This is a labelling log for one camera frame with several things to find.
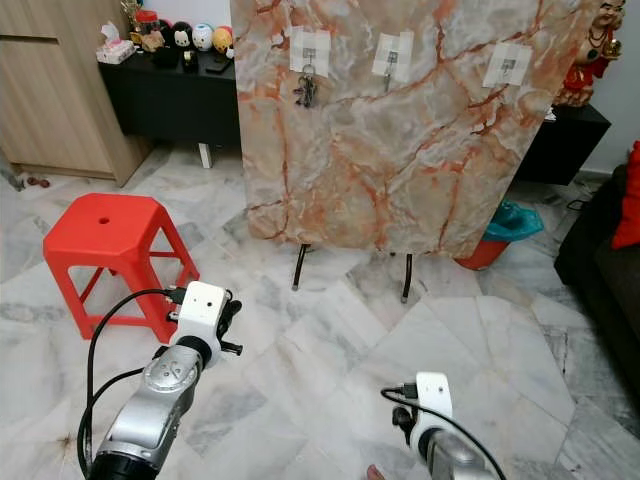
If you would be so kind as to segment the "black sofa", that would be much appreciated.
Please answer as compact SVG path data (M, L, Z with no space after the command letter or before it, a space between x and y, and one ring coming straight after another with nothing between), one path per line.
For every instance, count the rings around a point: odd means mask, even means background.
M640 342L640 244L612 247L627 179L625 166L618 166L581 206L554 266L605 338Z

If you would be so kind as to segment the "marble pattern table board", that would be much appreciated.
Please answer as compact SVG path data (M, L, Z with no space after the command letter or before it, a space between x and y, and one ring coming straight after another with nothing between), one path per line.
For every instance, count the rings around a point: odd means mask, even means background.
M534 141L602 0L230 0L252 236L463 257ZM329 77L294 104L288 29L332 36ZM372 73L379 35L415 33L410 82ZM524 84L485 88L499 42Z

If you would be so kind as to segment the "yellow round figurine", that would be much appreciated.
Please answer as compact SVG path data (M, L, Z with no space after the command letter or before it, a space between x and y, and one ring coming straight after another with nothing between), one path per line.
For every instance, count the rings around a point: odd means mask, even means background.
M219 26L212 32L212 51L216 54L224 56L224 58L233 58L234 49L234 32L229 26Z

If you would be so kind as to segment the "black sideboard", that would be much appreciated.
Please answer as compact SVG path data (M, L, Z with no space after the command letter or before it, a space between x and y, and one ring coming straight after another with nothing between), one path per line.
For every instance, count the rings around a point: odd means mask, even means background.
M179 64L157 67L146 52L97 68L124 134L197 143L209 163L210 148L241 146L236 64L215 52L197 51L196 58L192 72Z

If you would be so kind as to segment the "red plastic stool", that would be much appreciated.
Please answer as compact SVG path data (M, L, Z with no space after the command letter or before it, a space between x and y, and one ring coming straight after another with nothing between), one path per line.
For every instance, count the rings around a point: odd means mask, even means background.
M44 259L86 340L102 316L88 314L84 301L102 274L119 276L129 292L200 279L169 212L148 196L76 198L46 234Z

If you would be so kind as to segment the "brown small figurine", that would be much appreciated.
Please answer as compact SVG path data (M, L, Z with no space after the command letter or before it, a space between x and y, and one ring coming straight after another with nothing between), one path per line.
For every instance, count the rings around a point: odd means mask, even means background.
M160 31L151 31L148 33L133 32L131 38L134 44L146 52L155 52L156 50L164 49L166 46L165 38Z

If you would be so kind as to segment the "black mouse figurine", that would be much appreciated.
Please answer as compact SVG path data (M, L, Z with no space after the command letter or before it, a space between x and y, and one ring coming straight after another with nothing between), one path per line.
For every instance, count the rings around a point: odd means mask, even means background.
M179 67L184 73L196 73L198 70L198 50L193 41L191 24L179 20L170 24L163 20L159 31L163 37L163 46L154 51L154 64L159 68Z

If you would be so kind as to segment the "pink white tissue box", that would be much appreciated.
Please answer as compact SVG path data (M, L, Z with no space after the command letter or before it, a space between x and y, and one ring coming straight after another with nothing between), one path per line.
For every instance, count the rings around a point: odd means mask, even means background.
M132 40L124 38L113 23L102 24L100 33L104 41L95 50L97 63L119 65L137 51Z

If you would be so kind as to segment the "dark metal table leg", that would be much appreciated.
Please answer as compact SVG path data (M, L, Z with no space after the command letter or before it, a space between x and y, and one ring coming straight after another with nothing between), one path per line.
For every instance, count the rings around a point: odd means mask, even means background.
M296 261L294 261L294 269L291 279L291 289L292 291L298 291L300 289L300 280L301 274L303 271L303 266L305 266L305 259L308 251L311 250L311 244L303 243L300 248L298 248Z
M412 280L413 280L413 255L412 253L406 253L404 255L404 275L401 293L399 293L399 302L402 305L406 305L408 300L410 300L410 293L412 289Z

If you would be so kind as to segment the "teal bin bag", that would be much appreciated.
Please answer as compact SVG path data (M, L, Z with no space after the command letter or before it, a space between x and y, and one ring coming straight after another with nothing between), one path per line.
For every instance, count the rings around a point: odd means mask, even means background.
M525 241L545 229L538 211L516 202L500 202L484 230L481 242L512 243Z

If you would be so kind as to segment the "key bunch with purple tag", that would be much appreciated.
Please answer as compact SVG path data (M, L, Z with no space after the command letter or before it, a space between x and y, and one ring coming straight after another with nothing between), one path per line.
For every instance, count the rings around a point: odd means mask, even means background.
M311 108L311 106L315 104L317 93L317 83L314 74L303 73L293 93L294 96L296 96L294 104L301 106L301 108Z

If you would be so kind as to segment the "light wooden cabinet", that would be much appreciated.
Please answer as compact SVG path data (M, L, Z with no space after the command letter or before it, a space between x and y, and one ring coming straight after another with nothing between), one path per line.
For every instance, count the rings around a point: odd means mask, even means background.
M1 155L17 172L124 186L150 145L124 134L95 52L119 0L0 0Z

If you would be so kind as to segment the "orange waste bin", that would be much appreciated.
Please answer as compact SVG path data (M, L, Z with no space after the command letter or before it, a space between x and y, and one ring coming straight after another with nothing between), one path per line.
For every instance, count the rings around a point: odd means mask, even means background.
M467 268L474 271L481 271L488 269L490 265L493 265L495 261L499 259L499 256L503 255L503 252L507 251L509 242L498 241L498 239L483 239L483 241L477 243L474 252L471 252L470 256L458 257L454 259L458 265L462 268Z

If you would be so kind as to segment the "red lid jar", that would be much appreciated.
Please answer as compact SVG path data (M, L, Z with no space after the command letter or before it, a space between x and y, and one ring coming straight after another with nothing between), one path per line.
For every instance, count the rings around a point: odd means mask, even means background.
M140 35L150 35L163 27L157 13L150 9L138 9L133 14L133 27Z

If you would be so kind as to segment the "red cushion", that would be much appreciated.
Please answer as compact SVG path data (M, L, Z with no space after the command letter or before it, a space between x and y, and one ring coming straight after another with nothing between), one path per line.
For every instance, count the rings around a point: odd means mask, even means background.
M614 230L613 250L640 244L640 140L636 140L628 155L623 182L620 224Z

